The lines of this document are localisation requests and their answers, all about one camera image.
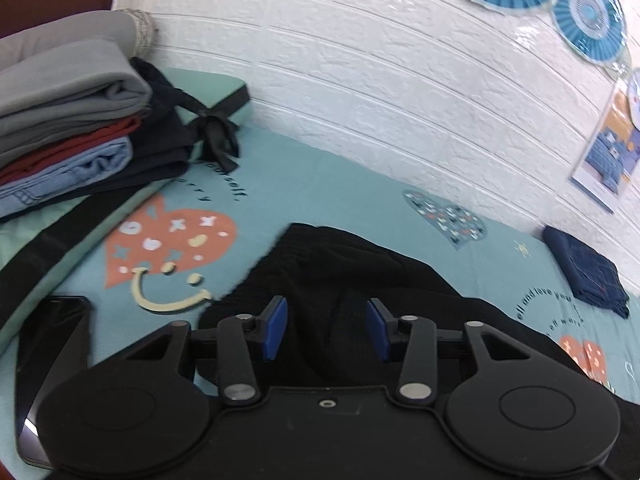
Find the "folded dark blue jeans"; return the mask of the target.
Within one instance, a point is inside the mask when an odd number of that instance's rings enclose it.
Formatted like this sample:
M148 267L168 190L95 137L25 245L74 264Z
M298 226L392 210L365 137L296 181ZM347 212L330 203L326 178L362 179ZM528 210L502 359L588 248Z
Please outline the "folded dark blue jeans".
M562 270L573 296L586 304L629 318L629 296L616 265L578 238L545 226L542 240Z

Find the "red folded garment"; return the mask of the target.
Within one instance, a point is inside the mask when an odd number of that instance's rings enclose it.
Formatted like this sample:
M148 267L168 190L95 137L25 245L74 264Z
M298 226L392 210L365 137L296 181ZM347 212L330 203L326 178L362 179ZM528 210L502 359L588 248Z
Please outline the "red folded garment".
M21 156L1 169L1 184L35 177L56 165L70 164L87 157L102 155L113 146L127 145L128 136L142 124L139 116L129 116L96 131L56 141Z

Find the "green box with black ribbon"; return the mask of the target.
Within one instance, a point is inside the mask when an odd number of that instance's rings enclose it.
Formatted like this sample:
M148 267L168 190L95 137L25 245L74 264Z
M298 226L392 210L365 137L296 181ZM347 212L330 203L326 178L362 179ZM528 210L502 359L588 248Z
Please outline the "green box with black ribbon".
M2 348L81 259L161 186L157 181L74 198L2 223Z

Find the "teal patterned bed sheet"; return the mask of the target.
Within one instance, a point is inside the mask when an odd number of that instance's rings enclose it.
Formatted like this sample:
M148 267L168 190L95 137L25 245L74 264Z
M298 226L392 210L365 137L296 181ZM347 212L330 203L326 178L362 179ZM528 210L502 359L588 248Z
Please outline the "teal patterned bed sheet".
M131 299L129 271L146 266L154 301L194 293L186 278L224 296L294 222L333 226L429 264L467 297L554 339L600 354L594 374L628 401L639 397L639 318L576 300L547 246L486 220L487 234L454 246L406 200L408 184L287 136L240 133L232 174L198 162L88 252L60 285L94 305L93 356L100 360L162 324Z

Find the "paper fan wall decoration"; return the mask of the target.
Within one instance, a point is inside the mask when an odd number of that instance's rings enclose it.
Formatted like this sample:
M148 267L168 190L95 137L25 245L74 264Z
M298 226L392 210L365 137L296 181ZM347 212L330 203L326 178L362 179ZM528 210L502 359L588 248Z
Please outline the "paper fan wall decoration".
M640 130L640 68L635 68L629 78L627 100L629 117L634 124L634 128Z

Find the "light blue folded jeans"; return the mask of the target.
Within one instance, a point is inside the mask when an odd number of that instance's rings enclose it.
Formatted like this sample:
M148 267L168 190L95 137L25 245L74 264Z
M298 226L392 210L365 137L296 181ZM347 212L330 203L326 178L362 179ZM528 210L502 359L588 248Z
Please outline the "light blue folded jeans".
M128 136L109 140L70 158L1 185L1 217L111 177L132 157Z

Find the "woven basket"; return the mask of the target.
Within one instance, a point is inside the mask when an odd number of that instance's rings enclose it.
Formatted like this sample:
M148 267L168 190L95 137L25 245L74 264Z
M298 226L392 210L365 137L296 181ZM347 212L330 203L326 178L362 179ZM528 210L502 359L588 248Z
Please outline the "woven basket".
M154 24L152 15L149 12L138 9L122 9L122 12L132 19L136 29L132 55L137 58L143 58L151 50L157 33L157 27Z

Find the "black smartphone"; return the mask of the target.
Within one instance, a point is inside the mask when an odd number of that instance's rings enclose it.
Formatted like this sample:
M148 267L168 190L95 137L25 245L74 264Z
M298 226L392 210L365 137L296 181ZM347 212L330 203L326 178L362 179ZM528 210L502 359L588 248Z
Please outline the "black smartphone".
M30 466L50 467L38 436L37 414L51 390L88 367L91 312L92 304L83 296L47 296L18 334L15 443Z

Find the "black pants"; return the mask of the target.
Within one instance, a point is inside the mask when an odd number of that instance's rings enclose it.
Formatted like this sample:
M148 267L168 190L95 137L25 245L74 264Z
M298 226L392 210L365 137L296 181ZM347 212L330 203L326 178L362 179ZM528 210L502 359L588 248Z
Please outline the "black pants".
M484 322L570 370L579 368L552 339L485 300L461 296L428 264L349 232L303 223L288 226L245 280L203 311L198 328L258 315L275 296L288 302L288 326L266 371L277 386L391 385L399 368L375 354L366 326L370 298L392 315L429 318L444 330Z

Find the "navy folded garment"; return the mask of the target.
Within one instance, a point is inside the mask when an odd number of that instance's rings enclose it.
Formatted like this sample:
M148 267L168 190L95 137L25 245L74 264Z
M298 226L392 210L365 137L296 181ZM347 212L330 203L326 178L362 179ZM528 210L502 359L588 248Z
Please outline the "navy folded garment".
M195 136L183 125L176 112L177 90L151 63L133 58L131 65L149 84L152 96L144 112L132 115L139 116L142 124L128 136L132 157L126 167L102 181L67 192L17 214L1 217L3 221L71 198L171 179L188 169Z

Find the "grey folded garment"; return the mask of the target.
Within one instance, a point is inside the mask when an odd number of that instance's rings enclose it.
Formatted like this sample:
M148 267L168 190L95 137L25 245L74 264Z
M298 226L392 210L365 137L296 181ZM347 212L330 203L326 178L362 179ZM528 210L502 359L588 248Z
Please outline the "grey folded garment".
M131 66L134 22L91 11L1 39L1 165L141 112L151 88Z

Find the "bedding poster on wall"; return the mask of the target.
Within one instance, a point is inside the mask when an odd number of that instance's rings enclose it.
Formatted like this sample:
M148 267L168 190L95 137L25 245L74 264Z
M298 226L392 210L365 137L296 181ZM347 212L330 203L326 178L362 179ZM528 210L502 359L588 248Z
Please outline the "bedding poster on wall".
M611 214L639 169L639 130L629 117L628 82L616 82L588 148L570 177Z

